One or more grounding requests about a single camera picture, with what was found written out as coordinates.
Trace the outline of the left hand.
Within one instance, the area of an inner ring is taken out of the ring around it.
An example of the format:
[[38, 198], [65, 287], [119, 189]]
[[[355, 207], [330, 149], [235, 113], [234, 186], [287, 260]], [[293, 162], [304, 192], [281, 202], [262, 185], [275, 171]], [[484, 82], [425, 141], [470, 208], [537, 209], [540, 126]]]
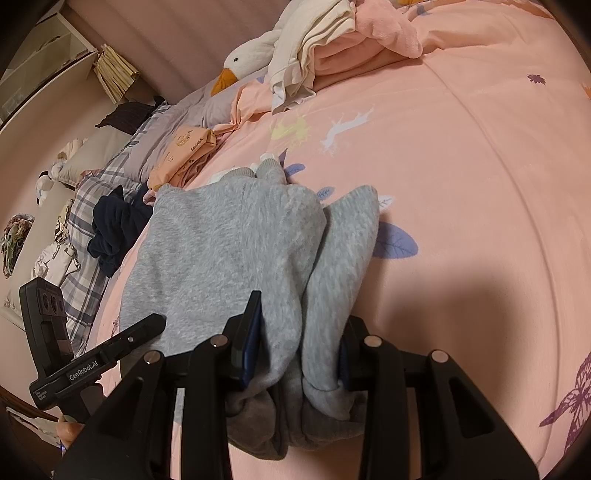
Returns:
[[84, 425], [76, 422], [72, 417], [61, 415], [56, 426], [56, 433], [65, 449], [69, 449]]

